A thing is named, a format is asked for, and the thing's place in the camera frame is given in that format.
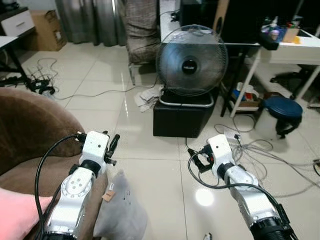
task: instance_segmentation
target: plaid chair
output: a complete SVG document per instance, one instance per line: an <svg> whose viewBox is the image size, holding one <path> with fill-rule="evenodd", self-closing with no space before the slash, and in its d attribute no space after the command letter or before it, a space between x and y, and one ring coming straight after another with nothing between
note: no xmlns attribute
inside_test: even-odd
<svg viewBox="0 0 320 240"><path fill-rule="evenodd" d="M157 31L157 0L125 0L121 15L126 30L129 72L135 85L135 67L156 60L160 37Z"/></svg>

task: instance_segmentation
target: white drawer cabinet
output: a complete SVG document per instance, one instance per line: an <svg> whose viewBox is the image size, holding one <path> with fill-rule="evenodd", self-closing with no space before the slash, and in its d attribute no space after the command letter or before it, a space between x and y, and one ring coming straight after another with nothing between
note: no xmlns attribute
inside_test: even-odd
<svg viewBox="0 0 320 240"><path fill-rule="evenodd" d="M35 24L32 20L30 12L27 10L2 20L1 26L5 35L16 37L28 31L29 29L32 29Z"/></svg>

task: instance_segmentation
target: pink cushion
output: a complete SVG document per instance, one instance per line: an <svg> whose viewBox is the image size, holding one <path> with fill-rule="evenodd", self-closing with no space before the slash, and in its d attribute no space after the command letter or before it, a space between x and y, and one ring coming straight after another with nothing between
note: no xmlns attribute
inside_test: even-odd
<svg viewBox="0 0 320 240"><path fill-rule="evenodd" d="M52 197L40 197L44 212ZM0 188L0 240L22 240L39 221L35 196Z"/></svg>

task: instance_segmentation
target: gray curtain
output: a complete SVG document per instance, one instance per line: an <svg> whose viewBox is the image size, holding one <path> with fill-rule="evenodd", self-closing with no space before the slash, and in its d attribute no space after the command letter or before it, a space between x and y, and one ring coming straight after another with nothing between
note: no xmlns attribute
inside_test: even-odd
<svg viewBox="0 0 320 240"><path fill-rule="evenodd" d="M55 0L69 42L126 44L122 0Z"/></svg>

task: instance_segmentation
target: desk leg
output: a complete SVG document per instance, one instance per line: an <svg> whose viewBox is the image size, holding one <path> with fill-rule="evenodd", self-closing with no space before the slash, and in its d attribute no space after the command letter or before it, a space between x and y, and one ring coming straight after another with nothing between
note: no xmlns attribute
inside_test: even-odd
<svg viewBox="0 0 320 240"><path fill-rule="evenodd" d="M316 76L318 76L319 72L320 72L320 65L315 68L315 70L309 77L308 81L304 84L303 88L300 90L299 94L296 96L295 100L301 99L305 95L306 91L308 90L310 85L313 83Z"/></svg>
<svg viewBox="0 0 320 240"><path fill-rule="evenodd" d="M255 59L254 59L254 62L250 68L250 71L248 73L248 75L246 76L244 82L243 82L243 87L242 87L242 90L240 91L240 94L238 96L238 98L236 99L236 102L234 104L234 108L232 109L232 112L230 114L230 118L233 118L236 114L236 111L239 107L239 104L241 102L241 99L242 97L244 96L245 92L246 92L246 88L247 86L249 85L250 81L251 81L251 78L252 76L254 75L255 71L256 71L256 68L258 66L258 63L260 62L260 52L258 51L257 55L255 56Z"/></svg>
<svg viewBox="0 0 320 240"><path fill-rule="evenodd" d="M13 48L11 46L8 46L6 49L7 53L9 54L9 56L11 57L13 63L16 66L16 69L19 71L19 73L21 74L22 78L24 79L24 82L26 84L26 87L28 89L30 89L32 92L35 92L34 88L31 85L31 81L30 79L27 77L25 70L22 68L19 59L17 58L15 51L13 50Z"/></svg>
<svg viewBox="0 0 320 240"><path fill-rule="evenodd" d="M231 83L231 86L229 88L229 91L228 93L226 94L226 97L224 98L223 100L223 107L222 107L222 111L221 111L221 114L220 114L220 117L223 118L223 116L225 115L225 112L227 110L227 106L229 104L229 100L230 100L230 97L232 95L232 91L233 89L236 87L237 85L237 80L238 80L238 77L239 77L239 74L240 74L240 71L241 71L241 68L242 66L244 65L244 62L245 62L245 58L248 54L248 51L249 51L249 47L245 47L242 51L242 54L240 56L240 59L238 60L238 64L236 66L236 71L234 73L234 76L233 76L233 79L232 79L232 83Z"/></svg>

